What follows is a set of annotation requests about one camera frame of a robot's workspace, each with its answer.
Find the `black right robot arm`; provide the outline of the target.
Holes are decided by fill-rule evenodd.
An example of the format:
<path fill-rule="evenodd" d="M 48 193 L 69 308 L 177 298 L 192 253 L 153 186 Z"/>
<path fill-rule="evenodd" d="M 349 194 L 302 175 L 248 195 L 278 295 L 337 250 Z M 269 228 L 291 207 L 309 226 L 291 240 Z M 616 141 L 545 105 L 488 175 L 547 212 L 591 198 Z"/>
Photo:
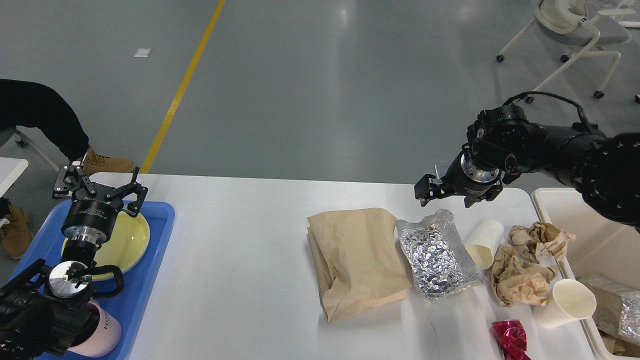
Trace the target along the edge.
<path fill-rule="evenodd" d="M 445 175 L 425 174 L 414 185 L 414 197 L 425 207 L 434 199 L 463 196 L 468 208 L 493 201 L 522 174 L 543 173 L 576 189 L 602 217 L 638 228 L 640 135 L 606 137 L 578 103 L 559 95 L 553 98 L 576 107 L 579 121 L 569 127 L 533 123 L 515 104 L 528 95 L 480 112 Z"/>

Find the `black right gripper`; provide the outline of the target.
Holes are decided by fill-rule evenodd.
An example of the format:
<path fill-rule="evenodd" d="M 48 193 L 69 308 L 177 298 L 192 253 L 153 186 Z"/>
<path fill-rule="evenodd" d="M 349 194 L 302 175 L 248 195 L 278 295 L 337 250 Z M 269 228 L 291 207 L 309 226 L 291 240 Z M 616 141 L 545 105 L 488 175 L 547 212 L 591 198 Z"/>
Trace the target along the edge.
<path fill-rule="evenodd" d="M 470 208 L 482 201 L 492 202 L 502 191 L 498 184 L 502 170 L 484 170 L 473 162 L 468 150 L 462 150 L 448 165 L 434 165 L 435 174 L 426 173 L 414 185 L 414 198 L 425 207 L 434 199 L 465 196 L 464 206 Z"/>

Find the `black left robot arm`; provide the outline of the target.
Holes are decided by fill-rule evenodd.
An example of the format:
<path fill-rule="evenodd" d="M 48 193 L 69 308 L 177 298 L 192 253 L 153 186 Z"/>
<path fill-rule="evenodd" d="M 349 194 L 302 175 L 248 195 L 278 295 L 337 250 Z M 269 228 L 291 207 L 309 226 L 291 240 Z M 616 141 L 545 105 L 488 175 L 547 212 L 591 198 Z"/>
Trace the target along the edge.
<path fill-rule="evenodd" d="M 135 167 L 129 183 L 112 187 L 91 181 L 81 161 L 60 166 L 52 197 L 71 200 L 61 227 L 67 242 L 59 264 L 37 259 L 1 288 L 3 360 L 60 357 L 98 326 L 87 303 L 117 296 L 125 283 L 117 265 L 98 266 L 95 255 L 112 237 L 119 213 L 140 213 L 147 188 L 138 172 Z"/>

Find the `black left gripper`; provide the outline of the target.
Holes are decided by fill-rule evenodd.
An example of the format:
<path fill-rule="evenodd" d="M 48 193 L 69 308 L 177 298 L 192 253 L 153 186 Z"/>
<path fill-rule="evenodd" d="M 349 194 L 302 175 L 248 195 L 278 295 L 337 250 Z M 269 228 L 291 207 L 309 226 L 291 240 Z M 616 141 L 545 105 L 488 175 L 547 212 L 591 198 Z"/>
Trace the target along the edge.
<path fill-rule="evenodd" d="M 138 182 L 140 167 L 135 167 L 131 181 L 120 187 L 108 187 L 103 201 L 98 201 L 98 189 L 85 172 L 84 161 L 73 161 L 59 167 L 52 187 L 53 199 L 73 199 L 62 223 L 61 233 L 67 239 L 80 237 L 94 245 L 110 240 L 119 212 L 135 218 L 146 200 L 148 187 Z M 135 200 L 124 204 L 127 196 Z"/>

